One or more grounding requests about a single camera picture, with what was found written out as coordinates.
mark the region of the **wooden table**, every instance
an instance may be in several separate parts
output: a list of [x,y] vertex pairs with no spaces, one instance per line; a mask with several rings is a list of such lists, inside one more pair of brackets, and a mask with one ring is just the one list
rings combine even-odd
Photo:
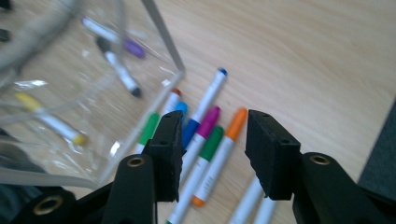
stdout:
[[[396,2],[157,1],[187,67],[178,85],[194,111],[216,68],[227,127],[239,106],[271,114],[303,153],[334,157],[357,181],[396,95]],[[226,223],[254,176],[246,127],[209,202],[184,223]],[[159,205],[164,223],[174,205]],[[295,223],[279,202],[272,223]]]

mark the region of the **clear plastic container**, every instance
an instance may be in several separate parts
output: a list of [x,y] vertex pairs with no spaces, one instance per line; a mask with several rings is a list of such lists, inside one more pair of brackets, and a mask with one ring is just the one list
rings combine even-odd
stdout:
[[0,148],[44,171],[9,168],[0,149],[0,182],[103,186],[184,75],[154,3],[25,0],[0,18]]

